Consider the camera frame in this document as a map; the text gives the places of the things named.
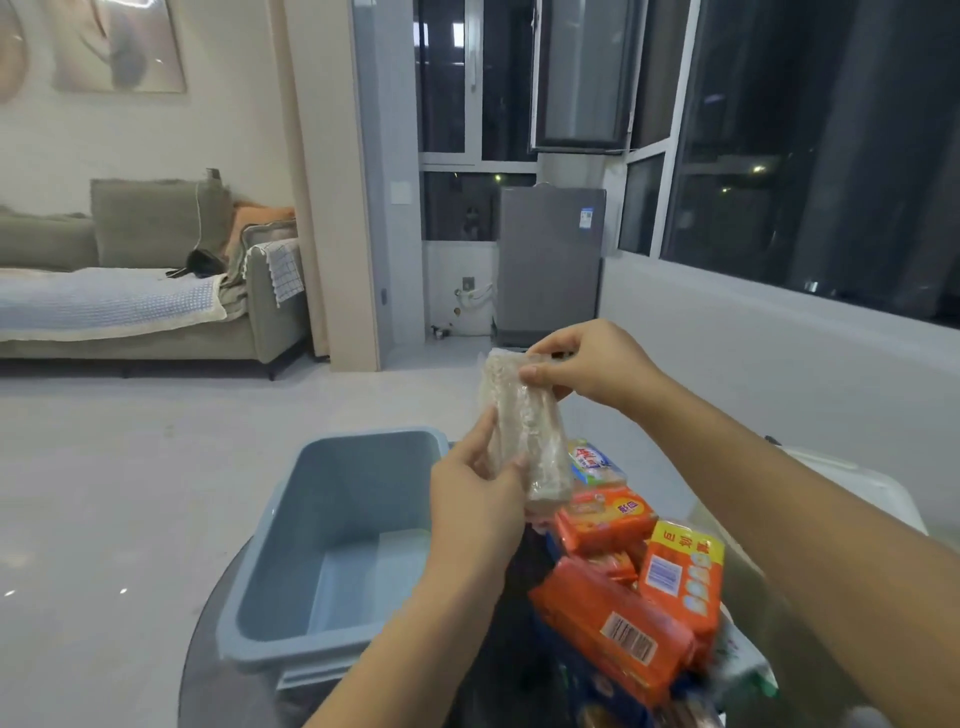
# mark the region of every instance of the finger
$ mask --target finger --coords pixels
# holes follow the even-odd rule
[[[554,331],[530,347],[527,353],[576,352],[580,349],[580,340],[584,336],[584,327],[586,325],[587,323],[584,322]]]
[[[473,467],[473,471],[484,480],[490,480],[490,459],[485,452],[481,453],[480,457],[473,461],[471,467]]]
[[[449,457],[472,466],[480,455],[486,451],[495,427],[496,407],[490,405],[480,415],[480,419],[477,420],[473,429],[464,435],[464,439],[453,446]]]
[[[565,387],[567,393],[573,389],[573,359],[561,362],[543,362],[520,367],[517,374],[524,384],[536,387]]]
[[[516,491],[518,497],[523,497],[527,490],[528,472],[530,470],[529,461],[524,456],[515,457],[500,471],[493,483],[499,488],[508,491]]]

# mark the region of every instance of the plastic-wrapped snack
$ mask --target plastic-wrapped snack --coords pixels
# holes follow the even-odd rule
[[[518,375],[521,366],[548,359],[494,349],[480,377],[480,405],[495,404],[498,413],[488,452],[491,468],[498,473],[517,455],[529,458],[527,511],[533,518],[550,516],[573,494],[557,400],[549,389],[528,387]]]

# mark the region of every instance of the right hand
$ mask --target right hand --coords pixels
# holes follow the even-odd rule
[[[525,384],[553,387],[558,400],[576,392],[622,410],[637,386],[655,384],[663,373],[633,337],[616,324],[595,319],[554,331],[527,353],[573,352],[566,361],[530,364],[520,369]]]

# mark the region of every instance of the orange pillow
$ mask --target orange pillow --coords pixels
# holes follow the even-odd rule
[[[247,225],[266,225],[277,220],[292,220],[296,212],[292,207],[264,207],[257,203],[237,203],[233,206],[233,228],[230,240],[224,246],[224,257],[233,258],[240,249],[240,233]]]

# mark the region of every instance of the orange snack package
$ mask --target orange snack package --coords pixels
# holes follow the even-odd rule
[[[566,552],[588,557],[650,538],[657,514],[629,488],[596,488],[575,493],[555,523]]]
[[[649,708],[669,697],[695,647],[689,627],[582,559],[562,558],[530,600],[548,626]]]
[[[636,567],[625,551],[591,556],[587,561],[592,567],[617,584],[630,587],[636,583]]]
[[[654,528],[640,570],[637,591],[687,625],[697,640],[692,666],[707,664],[720,624],[723,543],[678,523]]]

